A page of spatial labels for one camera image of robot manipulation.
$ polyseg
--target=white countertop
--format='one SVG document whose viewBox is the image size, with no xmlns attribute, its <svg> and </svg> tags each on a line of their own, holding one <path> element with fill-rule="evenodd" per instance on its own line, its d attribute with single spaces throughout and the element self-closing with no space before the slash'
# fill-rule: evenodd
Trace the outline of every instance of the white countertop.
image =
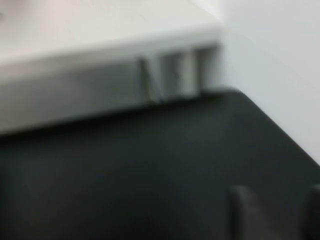
<svg viewBox="0 0 320 240">
<path fill-rule="evenodd" d="M 0 79 L 214 45 L 221 23 L 189 0 L 0 0 Z"/>
</svg>

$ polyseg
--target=dark floor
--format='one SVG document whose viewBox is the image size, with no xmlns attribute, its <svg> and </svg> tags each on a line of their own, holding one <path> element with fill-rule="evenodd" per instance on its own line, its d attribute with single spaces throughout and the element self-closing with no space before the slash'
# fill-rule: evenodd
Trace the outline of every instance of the dark floor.
<svg viewBox="0 0 320 240">
<path fill-rule="evenodd" d="M 247 185 L 285 239 L 318 165 L 245 95 L 217 94 L 0 139 L 2 235 L 213 240 Z"/>
</svg>

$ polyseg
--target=white surface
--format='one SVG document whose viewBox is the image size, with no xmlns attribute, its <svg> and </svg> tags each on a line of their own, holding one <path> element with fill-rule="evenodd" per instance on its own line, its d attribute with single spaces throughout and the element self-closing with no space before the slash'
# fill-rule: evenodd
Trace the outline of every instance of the white surface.
<svg viewBox="0 0 320 240">
<path fill-rule="evenodd" d="M 214 44 L 188 0 L 0 0 L 0 78 L 25 78 Z"/>
<path fill-rule="evenodd" d="M 207 78 L 243 91 L 320 164 L 319 1 L 195 1 L 226 28 Z"/>
<path fill-rule="evenodd" d="M 198 54 L 195 50 L 187 50 L 181 54 L 178 68 L 179 93 L 186 98 L 199 95 Z"/>
</svg>

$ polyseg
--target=black mat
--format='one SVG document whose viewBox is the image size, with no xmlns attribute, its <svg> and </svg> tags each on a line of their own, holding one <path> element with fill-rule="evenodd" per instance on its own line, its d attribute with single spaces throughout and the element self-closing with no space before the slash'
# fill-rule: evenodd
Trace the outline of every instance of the black mat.
<svg viewBox="0 0 320 240">
<path fill-rule="evenodd" d="M 318 165 L 229 92 L 0 139 L 1 234 L 15 240 L 214 240 L 247 185 L 294 236 Z"/>
</svg>

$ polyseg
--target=white wall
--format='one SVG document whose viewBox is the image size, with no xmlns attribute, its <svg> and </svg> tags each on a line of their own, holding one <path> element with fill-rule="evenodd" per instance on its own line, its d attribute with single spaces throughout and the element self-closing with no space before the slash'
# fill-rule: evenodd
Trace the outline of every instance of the white wall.
<svg viewBox="0 0 320 240">
<path fill-rule="evenodd" d="M 320 164 L 320 1 L 194 1 L 226 27 L 206 77 L 239 88 Z"/>
</svg>

